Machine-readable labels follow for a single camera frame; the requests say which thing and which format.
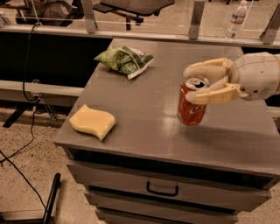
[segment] black cable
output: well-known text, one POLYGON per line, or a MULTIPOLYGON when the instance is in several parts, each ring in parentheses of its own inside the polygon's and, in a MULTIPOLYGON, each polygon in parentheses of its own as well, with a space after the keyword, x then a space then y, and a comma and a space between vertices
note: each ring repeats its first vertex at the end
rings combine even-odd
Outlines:
POLYGON ((29 99, 26 95, 25 92, 25 76, 26 76, 26 71, 27 71, 27 67, 28 67, 28 60, 29 60, 29 53, 30 53, 30 44, 31 44, 31 38, 32 38, 32 33, 35 29, 36 26, 40 26, 41 23, 36 23, 32 29, 31 32, 28 35, 28 45, 27 45, 27 53, 26 53, 26 58, 25 58, 25 64, 24 64, 24 75, 23 75, 23 93, 24 93, 24 98, 28 101, 28 102, 34 102, 33 99, 29 99))
MULTIPOLYGON (((34 126, 34 123, 35 123, 35 111, 36 111, 36 107, 37 105, 39 104, 39 101, 36 101, 36 104, 34 106, 34 109, 33 109, 33 114, 32 114, 32 125, 31 125, 31 141, 29 141, 29 143, 27 143, 26 145, 24 145, 22 148, 20 148, 19 150, 17 150, 16 152, 14 152, 13 154, 11 154, 10 156, 8 156, 8 158, 12 158, 14 156, 16 156, 21 150, 23 150, 24 148, 26 148, 28 145, 30 145, 33 140, 34 140, 34 135, 33 135, 33 126, 34 126)), ((6 159, 2 159, 0 160, 0 164, 2 164, 2 162, 4 162, 6 159)))
POLYGON ((0 153, 2 154, 2 156, 17 170, 17 172, 19 172, 19 174, 24 178, 24 180, 27 182, 27 184, 30 186, 30 188, 32 188, 32 190, 37 194, 41 204, 43 205, 44 209, 45 209, 45 212, 48 213, 47 209, 46 209, 46 206, 40 196, 40 194, 38 193, 38 191, 34 188, 34 186, 32 186, 32 184, 28 181, 28 179, 26 178, 26 176, 9 160, 8 157, 6 157, 2 151, 0 150, 0 153))

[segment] drawer handle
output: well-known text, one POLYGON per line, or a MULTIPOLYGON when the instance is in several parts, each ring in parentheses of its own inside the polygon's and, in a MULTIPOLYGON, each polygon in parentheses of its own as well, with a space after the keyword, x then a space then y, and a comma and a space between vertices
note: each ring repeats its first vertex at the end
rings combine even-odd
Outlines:
POLYGON ((167 197, 175 197, 178 195, 179 187, 176 185, 175 187, 175 193, 168 193, 168 192, 156 192, 150 189, 150 181, 147 182, 147 191, 148 193, 153 193, 156 195, 161 195, 161 196, 167 196, 167 197))

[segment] drawer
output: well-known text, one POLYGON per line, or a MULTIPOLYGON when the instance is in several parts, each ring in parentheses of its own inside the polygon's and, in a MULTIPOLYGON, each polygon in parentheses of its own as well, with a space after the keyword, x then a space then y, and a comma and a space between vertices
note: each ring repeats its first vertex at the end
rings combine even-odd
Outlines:
POLYGON ((108 224, 191 224, 181 221, 163 220, 134 213, 124 213, 106 208, 96 208, 96 214, 101 221, 108 224))
POLYGON ((197 207, 165 203, 160 200, 131 197, 128 194, 90 191, 85 193, 88 203, 98 208, 107 208, 167 221, 193 224, 232 224, 238 221, 234 214, 225 214, 197 207))
POLYGON ((233 211, 250 212, 271 197, 268 190, 106 164, 72 162, 67 166, 76 182, 85 186, 98 186, 211 207, 223 207, 233 211))

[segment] bottle label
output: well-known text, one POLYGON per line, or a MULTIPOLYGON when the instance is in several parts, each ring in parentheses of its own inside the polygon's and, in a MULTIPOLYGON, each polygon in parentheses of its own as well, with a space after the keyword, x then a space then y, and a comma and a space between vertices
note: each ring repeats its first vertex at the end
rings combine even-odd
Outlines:
POLYGON ((235 13, 232 15, 230 21, 231 21, 232 23, 234 23, 234 24, 240 25, 240 24, 243 23, 245 17, 246 17, 246 13, 245 13, 245 12, 239 12, 239 11, 237 11, 237 12, 235 12, 235 13))

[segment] bottle cap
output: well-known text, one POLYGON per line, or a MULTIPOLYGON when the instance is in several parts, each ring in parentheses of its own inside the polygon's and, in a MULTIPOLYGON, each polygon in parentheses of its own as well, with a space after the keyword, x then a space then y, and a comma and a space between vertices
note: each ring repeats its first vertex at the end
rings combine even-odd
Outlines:
POLYGON ((242 1, 240 2, 240 4, 245 5, 245 4, 247 4, 247 1, 246 1, 246 0, 242 0, 242 1))

